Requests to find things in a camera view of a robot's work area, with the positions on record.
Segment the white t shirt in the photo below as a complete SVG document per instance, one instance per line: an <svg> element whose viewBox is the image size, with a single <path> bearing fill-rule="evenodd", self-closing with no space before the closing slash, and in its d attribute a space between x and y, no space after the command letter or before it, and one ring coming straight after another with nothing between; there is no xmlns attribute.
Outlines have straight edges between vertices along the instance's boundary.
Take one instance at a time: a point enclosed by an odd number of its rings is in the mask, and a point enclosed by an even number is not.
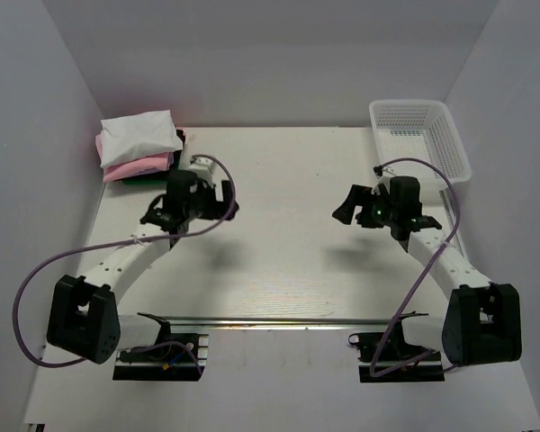
<svg viewBox="0 0 540 432"><path fill-rule="evenodd" d="M169 110L105 119L101 124L102 168L183 149Z"/></svg>

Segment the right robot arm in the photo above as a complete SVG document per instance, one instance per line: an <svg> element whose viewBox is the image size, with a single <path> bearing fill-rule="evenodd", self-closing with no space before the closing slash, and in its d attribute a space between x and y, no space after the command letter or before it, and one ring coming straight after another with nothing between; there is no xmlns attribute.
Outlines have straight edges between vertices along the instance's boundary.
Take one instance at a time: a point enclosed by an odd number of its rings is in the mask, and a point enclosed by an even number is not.
<svg viewBox="0 0 540 432"><path fill-rule="evenodd" d="M520 299L509 283L494 283L455 247L442 225L423 212L419 181L397 176L385 184L354 184L333 211L345 225L389 229L448 299L444 317L401 314L388 336L390 351L407 359L420 348L441 352L453 365L517 361L522 354Z"/></svg>

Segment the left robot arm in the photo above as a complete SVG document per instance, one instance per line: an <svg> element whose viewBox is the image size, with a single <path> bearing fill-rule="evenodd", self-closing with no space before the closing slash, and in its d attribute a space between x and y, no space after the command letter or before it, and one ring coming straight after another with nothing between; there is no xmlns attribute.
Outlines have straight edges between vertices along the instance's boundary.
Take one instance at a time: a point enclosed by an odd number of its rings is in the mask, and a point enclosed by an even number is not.
<svg viewBox="0 0 540 432"><path fill-rule="evenodd" d="M239 206L233 179L222 180L220 189L218 199L217 188L206 174L176 170L129 239L114 246L90 270L58 280L50 306L48 343L98 365L121 351L146 352L154 359L167 356L173 339L164 322L148 314L121 315L118 306L157 260L180 239L192 236L192 221L210 221L217 227L234 217Z"/></svg>

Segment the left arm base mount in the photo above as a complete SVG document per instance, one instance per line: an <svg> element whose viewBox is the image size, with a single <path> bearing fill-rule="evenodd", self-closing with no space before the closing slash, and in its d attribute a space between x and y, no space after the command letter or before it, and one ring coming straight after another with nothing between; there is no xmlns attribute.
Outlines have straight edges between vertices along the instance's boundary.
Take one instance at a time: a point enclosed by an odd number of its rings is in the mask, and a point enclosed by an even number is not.
<svg viewBox="0 0 540 432"><path fill-rule="evenodd" d="M121 351L115 360L116 382L197 383L205 371L209 335L198 332L166 333L152 350Z"/></svg>

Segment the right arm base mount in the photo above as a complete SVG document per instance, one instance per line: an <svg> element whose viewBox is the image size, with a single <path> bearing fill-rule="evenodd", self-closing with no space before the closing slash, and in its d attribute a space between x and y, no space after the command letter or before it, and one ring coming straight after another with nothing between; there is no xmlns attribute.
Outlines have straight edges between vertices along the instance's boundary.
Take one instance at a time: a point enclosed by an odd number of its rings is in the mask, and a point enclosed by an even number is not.
<svg viewBox="0 0 540 432"><path fill-rule="evenodd" d="M441 355L433 353L417 362L403 366L401 369L374 378L370 374L370 365L382 332L352 333L348 336L348 344L358 353L358 372L360 383L440 383L445 380ZM379 356L374 370L391 367L399 362L419 356L426 351L424 347L411 346L403 341L403 337L390 336Z"/></svg>

